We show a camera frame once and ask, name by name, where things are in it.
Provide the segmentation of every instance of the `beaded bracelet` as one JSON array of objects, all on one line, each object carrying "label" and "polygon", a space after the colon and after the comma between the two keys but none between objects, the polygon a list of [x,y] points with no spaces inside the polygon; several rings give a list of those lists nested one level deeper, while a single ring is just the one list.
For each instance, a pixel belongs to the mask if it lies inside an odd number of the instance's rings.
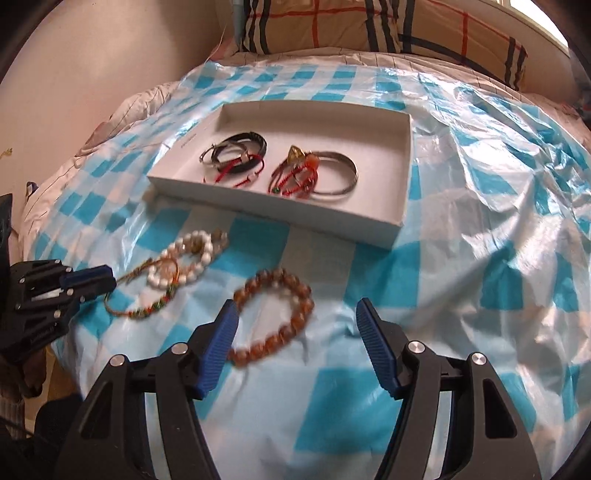
[{"label": "beaded bracelet", "polygon": [[[191,253],[200,257],[199,261],[191,262],[187,267],[179,267],[178,284],[184,286],[192,283],[205,271],[207,266],[219,256],[229,245],[228,234],[220,229],[215,229],[211,235],[203,230],[195,230],[180,236],[168,248],[162,250],[158,257],[175,258],[178,260],[182,255]],[[172,280],[173,272],[160,267],[158,272],[156,265],[148,270],[148,285],[152,288],[165,290]]]},{"label": "beaded bracelet", "polygon": [[276,353],[279,349],[291,342],[300,333],[308,317],[314,309],[314,301],[310,298],[312,289],[295,275],[287,273],[284,268],[276,268],[272,272],[261,270],[253,278],[249,278],[244,288],[234,292],[234,302],[238,312],[241,312],[244,304],[259,292],[263,287],[285,286],[298,298],[297,305],[292,313],[289,323],[282,325],[277,333],[267,336],[262,342],[253,343],[248,349],[230,349],[228,360],[236,367],[245,367],[250,362],[260,360]]},{"label": "beaded bracelet", "polygon": [[173,277],[172,282],[170,283],[170,285],[166,289],[166,293],[164,293],[164,295],[159,300],[156,300],[155,302],[153,302],[152,305],[150,305],[149,307],[146,307],[146,308],[139,308],[139,309],[128,310],[128,311],[114,310],[111,307],[109,307],[108,302],[109,302],[109,298],[111,296],[111,293],[108,293],[107,295],[105,295],[105,299],[104,299],[106,311],[115,317],[129,317],[131,319],[144,319],[144,318],[152,315],[154,312],[157,312],[157,311],[161,310],[163,307],[165,307],[168,304],[168,302],[174,298],[174,296],[176,295],[177,289],[178,289],[179,268],[178,268],[178,263],[174,258],[159,258],[158,260],[152,260],[151,258],[149,258],[144,263],[142,263],[139,267],[134,268],[131,272],[129,272],[129,273],[123,275],[121,278],[117,279],[117,284],[119,284],[122,281],[124,281],[126,284],[128,284],[133,279],[139,277],[144,272],[144,270],[146,270],[147,268],[150,268],[152,265],[162,264],[164,262],[173,263],[175,266],[175,273],[174,273],[174,277]]}]

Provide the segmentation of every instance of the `blue checkered plastic sheet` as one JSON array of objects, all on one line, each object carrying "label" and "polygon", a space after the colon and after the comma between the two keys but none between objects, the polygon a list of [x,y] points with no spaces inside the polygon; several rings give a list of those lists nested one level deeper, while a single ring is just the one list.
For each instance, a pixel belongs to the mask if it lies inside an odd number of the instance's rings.
[{"label": "blue checkered plastic sheet", "polygon": [[[260,99],[412,115],[408,210],[392,251],[156,194],[146,173],[175,141],[225,102]],[[87,159],[33,256],[76,268],[106,263],[121,275],[182,233],[229,232],[229,249],[158,314],[137,321],[110,317],[101,302],[82,308],[54,349],[83,393],[111,355],[147,358],[187,340],[260,268],[282,264],[311,284],[316,309],[305,332],[247,369],[227,365],[217,389],[197,403],[225,480],[374,477],[400,403],[380,388],[359,337],[361,297],[441,355],[484,352],[549,478],[591,419],[590,199],[587,152],[535,106],[402,70],[207,63],[158,112]],[[137,280],[112,303],[127,309],[159,294]],[[264,338],[289,311],[287,301],[258,296],[235,344]],[[147,403],[157,472],[166,478],[154,399]],[[449,405],[443,395],[431,478]]]}]

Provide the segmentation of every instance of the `brown beaded bracelet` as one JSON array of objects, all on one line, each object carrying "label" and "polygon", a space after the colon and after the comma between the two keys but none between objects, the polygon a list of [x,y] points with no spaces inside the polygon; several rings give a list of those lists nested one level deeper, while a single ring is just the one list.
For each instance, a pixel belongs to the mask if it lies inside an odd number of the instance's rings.
[{"label": "brown beaded bracelet", "polygon": [[273,284],[289,288],[299,298],[298,305],[292,313],[290,322],[282,325],[277,333],[269,335],[264,341],[253,343],[248,349],[232,348],[228,353],[228,360],[236,367],[245,367],[250,362],[276,353],[290,343],[304,329],[312,310],[314,310],[314,301],[310,298],[312,293],[310,286],[300,282],[298,277],[287,273],[284,268],[276,268],[272,272],[268,270],[257,272],[254,277],[246,281],[244,288],[234,292],[234,302],[238,312],[242,311],[244,304],[250,297],[263,287]]}]

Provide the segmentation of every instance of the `metal screw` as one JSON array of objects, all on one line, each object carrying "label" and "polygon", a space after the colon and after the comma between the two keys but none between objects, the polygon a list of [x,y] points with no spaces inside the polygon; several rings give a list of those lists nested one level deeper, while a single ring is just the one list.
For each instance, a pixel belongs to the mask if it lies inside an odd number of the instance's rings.
[{"label": "metal screw", "polygon": [[482,353],[476,352],[472,354],[472,361],[476,365],[484,365],[486,363],[486,357]]},{"label": "metal screw", "polygon": [[109,363],[111,364],[112,367],[120,367],[121,365],[123,365],[125,363],[125,357],[123,355],[114,355],[111,357],[111,360],[109,360]]},{"label": "metal screw", "polygon": [[172,353],[175,355],[184,355],[189,351],[189,346],[186,343],[175,343],[171,348]]},{"label": "metal screw", "polygon": [[425,346],[421,342],[414,340],[408,344],[408,349],[412,353],[423,353],[425,351]]}]

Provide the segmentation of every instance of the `window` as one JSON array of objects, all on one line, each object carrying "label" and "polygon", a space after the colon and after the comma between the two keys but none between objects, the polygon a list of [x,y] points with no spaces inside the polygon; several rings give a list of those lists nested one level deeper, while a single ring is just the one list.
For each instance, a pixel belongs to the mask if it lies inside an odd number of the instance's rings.
[{"label": "window", "polygon": [[521,12],[530,20],[537,23],[544,30],[546,30],[552,37],[558,40],[562,45],[568,47],[566,38],[560,33],[560,30],[554,25],[548,15],[546,15],[540,7],[538,7],[532,0],[496,0],[497,3],[504,7],[511,7]]}]

